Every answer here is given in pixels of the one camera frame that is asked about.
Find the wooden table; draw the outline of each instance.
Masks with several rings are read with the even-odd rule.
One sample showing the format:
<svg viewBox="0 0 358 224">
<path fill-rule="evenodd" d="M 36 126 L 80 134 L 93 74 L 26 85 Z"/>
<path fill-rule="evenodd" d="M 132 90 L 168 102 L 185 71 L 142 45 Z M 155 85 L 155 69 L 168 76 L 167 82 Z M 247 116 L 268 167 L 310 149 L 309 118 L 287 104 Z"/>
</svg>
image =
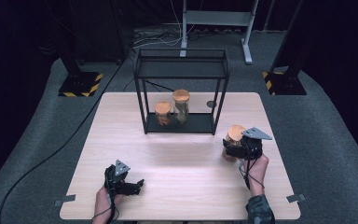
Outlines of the wooden table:
<svg viewBox="0 0 358 224">
<path fill-rule="evenodd" d="M 148 93 L 154 108 L 172 99 L 170 92 Z M 191 92 L 189 109 L 208 112 L 212 92 Z M 222 139 L 231 125 L 257 127 L 273 137 L 257 93 L 228 92 L 215 135 L 182 133 L 144 134 L 136 93 L 103 95 L 89 130 L 67 195 L 76 200 L 62 205 L 63 219 L 91 219 L 95 194 L 104 182 L 104 170 L 116 160 L 130 166 L 126 182 L 144 179 L 141 193 L 118 205 L 119 220 L 240 220 L 246 219 L 250 198 L 239 172 L 239 162 L 221 157 Z M 297 219 L 297 203 L 275 140 L 263 140 L 269 157 L 266 195 L 277 219 Z"/>
</svg>

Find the jar contents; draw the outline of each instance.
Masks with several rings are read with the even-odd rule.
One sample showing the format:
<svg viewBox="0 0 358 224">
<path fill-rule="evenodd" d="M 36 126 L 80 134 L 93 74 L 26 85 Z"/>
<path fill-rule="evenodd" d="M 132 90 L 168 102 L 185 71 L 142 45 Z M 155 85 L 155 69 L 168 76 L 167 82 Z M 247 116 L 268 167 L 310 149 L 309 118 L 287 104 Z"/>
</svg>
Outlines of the jar contents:
<svg viewBox="0 0 358 224">
<path fill-rule="evenodd" d="M 157 122 L 159 126 L 170 125 L 171 105 L 168 102 L 158 102 L 155 106 Z"/>
<path fill-rule="evenodd" d="M 232 125 L 227 132 L 226 135 L 226 140 L 230 143 L 233 144 L 235 146 L 240 146 L 241 145 L 241 139 L 242 139 L 242 132 L 245 131 L 245 127 L 240 126 L 238 124 L 236 125 Z M 232 156 L 228 156 L 228 154 L 226 153 L 226 148 L 223 147 L 223 151 L 222 151 L 222 157 L 223 159 L 225 159 L 225 161 L 229 161 L 229 162 L 235 162 L 237 160 L 237 158 L 232 157 Z"/>
<path fill-rule="evenodd" d="M 185 124 L 188 120 L 188 99 L 190 93 L 186 90 L 176 90 L 172 94 L 174 100 L 173 116 L 176 124 Z"/>
</svg>

